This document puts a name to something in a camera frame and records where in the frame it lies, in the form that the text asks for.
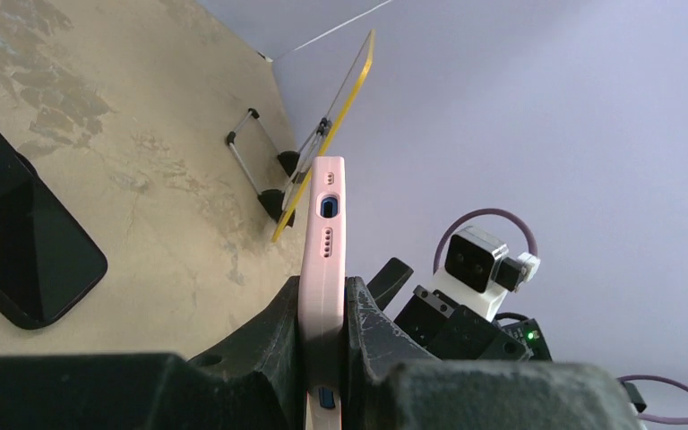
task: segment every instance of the phone screen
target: phone screen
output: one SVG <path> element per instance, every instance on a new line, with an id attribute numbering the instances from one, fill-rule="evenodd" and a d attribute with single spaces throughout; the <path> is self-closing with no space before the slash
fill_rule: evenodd
<path id="1" fill-rule="evenodd" d="M 106 271 L 104 254 L 0 134 L 0 312 L 22 328 L 48 325 Z"/>

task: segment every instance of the pink phone case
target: pink phone case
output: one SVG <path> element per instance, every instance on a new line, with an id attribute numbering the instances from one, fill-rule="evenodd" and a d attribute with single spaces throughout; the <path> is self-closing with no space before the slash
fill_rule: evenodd
<path id="1" fill-rule="evenodd" d="M 344 359 L 341 333 L 347 250 L 344 159 L 317 157 L 312 170 L 298 317 L 313 428 L 319 430 L 341 427 L 339 378 Z"/>

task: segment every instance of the charging port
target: charging port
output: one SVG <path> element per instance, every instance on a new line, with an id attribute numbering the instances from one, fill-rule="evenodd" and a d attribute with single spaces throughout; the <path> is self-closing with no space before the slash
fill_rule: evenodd
<path id="1" fill-rule="evenodd" d="M 336 197 L 326 197 L 321 202 L 321 216 L 323 218 L 333 218 L 339 214 L 339 201 Z"/>
<path id="2" fill-rule="evenodd" d="M 327 388 L 318 389 L 318 397 L 320 398 L 321 408 L 323 409 L 335 409 L 336 400 L 333 398 L 333 391 Z"/>

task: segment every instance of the black stand base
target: black stand base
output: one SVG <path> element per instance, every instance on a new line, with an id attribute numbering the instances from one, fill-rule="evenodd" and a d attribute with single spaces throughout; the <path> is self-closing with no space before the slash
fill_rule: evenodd
<path id="1" fill-rule="evenodd" d="M 297 169 L 297 163 L 299 162 L 299 152 L 284 150 L 278 154 L 278 162 L 286 172 L 286 176 L 294 175 L 294 171 Z"/>
<path id="2" fill-rule="evenodd" d="M 275 222 L 280 222 L 280 217 L 283 215 L 283 192 L 281 190 L 271 189 L 265 190 L 262 193 L 257 194 L 257 200 L 268 212 L 268 215 L 275 219 Z M 291 217 L 288 219 L 287 225 L 289 227 L 294 227 L 294 218 L 297 212 L 291 212 Z"/>

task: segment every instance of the purple cable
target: purple cable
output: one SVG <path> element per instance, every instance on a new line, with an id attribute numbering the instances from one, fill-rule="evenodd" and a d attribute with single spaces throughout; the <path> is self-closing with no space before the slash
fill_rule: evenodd
<path id="1" fill-rule="evenodd" d="M 673 379 L 668 379 L 663 376 L 655 376 L 654 374 L 629 374 L 618 378 L 618 381 L 625 383 L 628 381 L 656 381 L 659 383 L 667 383 L 673 385 L 676 388 L 680 388 L 688 392 L 688 386 L 674 381 Z M 639 414 L 637 416 L 639 419 L 644 421 L 650 421 L 652 423 L 668 424 L 671 426 L 686 426 L 688 425 L 688 417 L 686 418 L 671 418 L 671 417 L 659 417 L 657 415 L 651 414 Z"/>
<path id="2" fill-rule="evenodd" d="M 444 249 L 444 246 L 447 245 L 447 241 L 450 240 L 452 234 L 454 234 L 455 231 L 457 231 L 457 229 L 460 228 L 461 225 L 465 224 L 466 222 L 475 217 L 480 217 L 482 215 L 497 215 L 498 217 L 508 219 L 510 222 L 518 226 L 518 228 L 520 228 L 520 231 L 523 233 L 523 236 L 526 237 L 526 242 L 529 244 L 529 254 L 535 256 L 537 255 L 537 240 L 534 238 L 534 233 L 531 232 L 529 226 L 527 226 L 526 223 L 523 222 L 523 219 L 518 218 L 517 216 L 513 215 L 512 213 L 504 209 L 479 209 L 477 211 L 466 213 L 457 221 L 453 222 L 452 225 L 449 228 L 447 228 L 447 231 L 444 232 L 442 240 L 439 241 L 439 245 L 436 247 L 436 254 L 434 254 L 434 273 L 436 273 L 436 271 L 439 270 L 439 261 L 442 260 L 442 250 Z"/>

